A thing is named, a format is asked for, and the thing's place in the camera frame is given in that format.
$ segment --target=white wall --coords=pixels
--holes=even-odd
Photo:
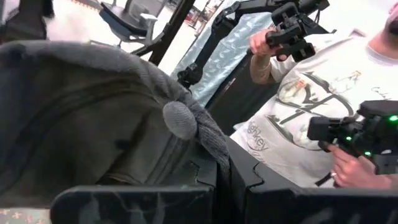
[[[195,6],[199,11],[203,11],[205,9],[207,2],[208,0],[196,0],[193,3],[193,6]]]
[[[329,0],[330,7],[321,12],[320,25],[326,30],[357,28],[367,35],[380,31],[388,10],[398,0]]]

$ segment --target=black pole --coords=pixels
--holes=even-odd
[[[195,0],[182,0],[177,6],[169,22],[166,24],[164,38],[161,40],[162,44],[152,52],[152,55],[149,58],[150,62],[155,65],[159,65],[160,61],[166,54],[167,49],[174,40],[174,37],[177,35],[178,30],[180,30],[180,27],[184,23],[184,20],[194,2]]]

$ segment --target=gray fabric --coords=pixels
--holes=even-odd
[[[167,127],[180,139],[195,137],[198,124],[195,117],[181,102],[170,102],[163,107],[163,116]]]

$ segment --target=green light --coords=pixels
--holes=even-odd
[[[388,120],[389,121],[398,121],[398,116],[397,115],[391,116]]]

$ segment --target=hand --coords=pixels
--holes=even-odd
[[[253,54],[255,54],[255,55],[274,55],[275,52],[281,48],[281,46],[270,48],[267,45],[266,34],[269,31],[275,31],[275,28],[264,29],[250,37],[250,49]],[[286,55],[281,55],[279,58],[281,60],[287,59]]]
[[[389,189],[388,180],[375,174],[375,165],[360,156],[355,158],[339,147],[330,144],[328,150],[333,153],[332,177],[340,187],[358,187],[364,189]]]

